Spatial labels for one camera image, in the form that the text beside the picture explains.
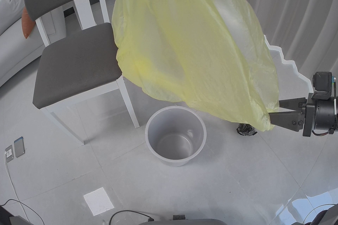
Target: black camera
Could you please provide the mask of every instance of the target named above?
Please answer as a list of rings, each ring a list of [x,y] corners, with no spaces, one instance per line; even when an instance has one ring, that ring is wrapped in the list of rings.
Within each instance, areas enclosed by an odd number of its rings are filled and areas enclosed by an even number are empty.
[[[336,78],[331,72],[316,72],[312,78],[314,93],[308,98],[294,98],[279,101],[281,108],[289,112],[269,113],[271,124],[293,131],[303,129],[303,136],[310,137],[333,134],[337,130]],[[327,130],[317,134],[314,130]]]

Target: gray seat cushion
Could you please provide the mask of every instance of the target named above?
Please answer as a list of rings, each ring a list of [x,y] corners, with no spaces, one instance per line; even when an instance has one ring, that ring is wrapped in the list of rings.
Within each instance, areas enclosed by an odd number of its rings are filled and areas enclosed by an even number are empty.
[[[47,46],[37,71],[33,104],[41,109],[110,83],[122,75],[112,25],[82,30]]]

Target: floor outlet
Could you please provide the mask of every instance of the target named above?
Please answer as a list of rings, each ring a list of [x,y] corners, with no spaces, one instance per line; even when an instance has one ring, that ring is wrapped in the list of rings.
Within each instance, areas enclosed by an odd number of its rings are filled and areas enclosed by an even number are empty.
[[[6,162],[7,163],[10,162],[12,159],[14,159],[12,145],[5,149],[5,154],[6,154]]]

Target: translucent yellow trash bag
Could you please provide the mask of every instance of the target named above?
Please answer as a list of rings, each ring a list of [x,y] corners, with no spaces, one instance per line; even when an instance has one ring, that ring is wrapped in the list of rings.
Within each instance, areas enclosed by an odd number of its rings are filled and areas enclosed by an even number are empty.
[[[276,69],[246,0],[116,0],[123,75],[149,96],[271,129]]]

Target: gray chair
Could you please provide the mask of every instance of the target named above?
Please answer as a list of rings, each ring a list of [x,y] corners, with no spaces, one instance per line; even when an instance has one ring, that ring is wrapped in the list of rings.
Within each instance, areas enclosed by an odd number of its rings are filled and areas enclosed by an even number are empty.
[[[82,31],[50,44],[41,16],[70,1],[74,1]],[[96,25],[89,0],[25,0],[46,46],[37,71],[33,104],[82,145],[83,140],[54,113],[57,109],[120,89],[134,126],[140,126],[116,60],[117,47],[105,0],[100,4],[104,23]]]

